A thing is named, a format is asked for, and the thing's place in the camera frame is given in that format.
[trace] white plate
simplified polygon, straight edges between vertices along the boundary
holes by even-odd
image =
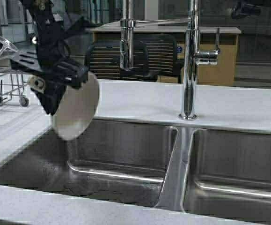
[[[79,90],[67,87],[59,108],[52,117],[52,126],[65,141],[80,136],[94,118],[99,102],[99,83],[89,72],[87,83]]]

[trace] double sink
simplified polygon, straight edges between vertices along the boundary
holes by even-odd
[[[271,225],[271,135],[94,120],[39,137],[0,185]]]

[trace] chrome faucet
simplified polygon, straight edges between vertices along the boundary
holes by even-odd
[[[217,65],[220,53],[220,30],[217,29],[215,48],[210,51],[199,49],[199,0],[188,0],[188,18],[172,20],[150,20],[139,21],[133,18],[133,0],[123,0],[123,18],[121,25],[121,68],[131,70],[133,68],[133,42],[134,28],[136,24],[172,24],[187,23],[185,37],[185,56],[184,56],[184,75],[183,75],[183,94],[182,111],[179,115],[183,120],[194,120],[195,115],[195,96],[197,86],[197,66],[198,65]]]

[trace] desk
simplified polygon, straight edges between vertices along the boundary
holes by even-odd
[[[135,28],[138,34],[159,34],[166,33],[174,36],[177,46],[181,50],[179,59],[184,58],[185,51],[185,29],[184,26],[158,26],[146,25]],[[216,27],[200,27],[201,39],[200,49],[211,50],[214,48]],[[91,29],[93,40],[121,39],[121,28],[119,22],[112,22],[101,27]],[[221,39],[219,62],[216,66],[201,65],[198,68],[198,83],[209,85],[232,86],[235,76],[235,64],[238,48],[238,36],[241,31],[236,27],[221,27]],[[177,83],[177,78],[160,76],[159,82]]]

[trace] white countertop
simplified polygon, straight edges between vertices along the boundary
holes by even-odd
[[[158,26],[158,25],[145,25],[140,24],[135,28],[135,32],[145,32],[145,33],[185,33],[185,26]],[[217,27],[200,27],[201,33],[216,33]],[[120,32],[121,28],[119,22],[111,22],[105,24],[101,27],[90,29],[92,32]],[[237,27],[220,27],[220,32],[222,34],[241,34],[241,31]]]
[[[271,134],[271,90],[198,86],[198,119],[178,119],[181,85],[100,81],[96,119]],[[46,132],[50,117],[31,94],[28,108],[4,106],[0,166]],[[225,224],[226,220],[0,186],[0,218],[28,224]],[[227,224],[247,224],[228,222]]]

